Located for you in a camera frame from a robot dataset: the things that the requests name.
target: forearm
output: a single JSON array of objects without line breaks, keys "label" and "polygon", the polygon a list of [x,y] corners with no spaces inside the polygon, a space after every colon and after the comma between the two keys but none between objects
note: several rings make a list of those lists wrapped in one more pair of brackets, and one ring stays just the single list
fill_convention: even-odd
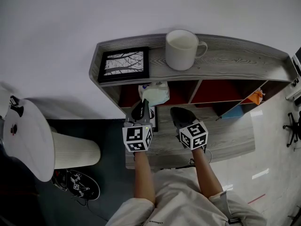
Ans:
[{"label": "forearm", "polygon": [[192,150],[192,154],[197,170],[198,184],[201,189],[201,193],[206,198],[209,198],[222,192],[222,186],[212,171],[203,149],[194,149]]},{"label": "forearm", "polygon": [[145,152],[135,153],[135,198],[145,198],[155,204],[155,188]]}]

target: white cube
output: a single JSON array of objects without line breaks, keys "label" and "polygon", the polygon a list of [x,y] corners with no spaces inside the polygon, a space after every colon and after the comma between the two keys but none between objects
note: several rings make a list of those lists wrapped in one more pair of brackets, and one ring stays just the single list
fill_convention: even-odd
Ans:
[{"label": "white cube", "polygon": [[129,152],[142,152],[149,149],[152,139],[151,125],[122,128],[123,143]]},{"label": "white cube", "polygon": [[179,132],[180,141],[191,150],[207,145],[208,130],[202,121],[181,128]]}]

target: round white table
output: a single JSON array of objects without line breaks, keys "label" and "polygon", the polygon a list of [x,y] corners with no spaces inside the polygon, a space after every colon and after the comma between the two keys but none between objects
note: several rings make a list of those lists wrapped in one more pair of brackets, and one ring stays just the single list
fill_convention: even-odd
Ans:
[{"label": "round white table", "polygon": [[[21,160],[41,181],[51,179],[54,169],[96,164],[100,159],[98,145],[90,140],[52,132],[38,107],[29,100],[22,117],[11,109],[4,122],[4,148],[8,156]],[[16,133],[11,128],[16,125]]]}]

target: shirt sleeve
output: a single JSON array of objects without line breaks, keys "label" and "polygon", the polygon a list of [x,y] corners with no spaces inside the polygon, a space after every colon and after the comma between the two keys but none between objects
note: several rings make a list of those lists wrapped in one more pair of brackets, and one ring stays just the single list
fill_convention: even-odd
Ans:
[{"label": "shirt sleeve", "polygon": [[[222,199],[222,194],[226,194],[226,200]],[[245,221],[248,226],[267,225],[267,220],[262,214],[254,210],[233,191],[217,194],[210,197],[209,200],[228,218],[228,214],[230,213],[233,218],[240,218],[242,221]]]},{"label": "shirt sleeve", "polygon": [[142,225],[150,217],[155,205],[144,198],[131,198],[124,202],[110,218],[107,226]]}]

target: wall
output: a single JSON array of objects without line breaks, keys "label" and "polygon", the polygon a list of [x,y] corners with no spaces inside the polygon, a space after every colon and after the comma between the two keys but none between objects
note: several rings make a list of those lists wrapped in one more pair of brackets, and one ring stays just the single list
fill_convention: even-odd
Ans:
[{"label": "wall", "polygon": [[90,81],[98,42],[186,28],[290,55],[301,0],[0,0],[0,82],[48,118],[122,118]]}]

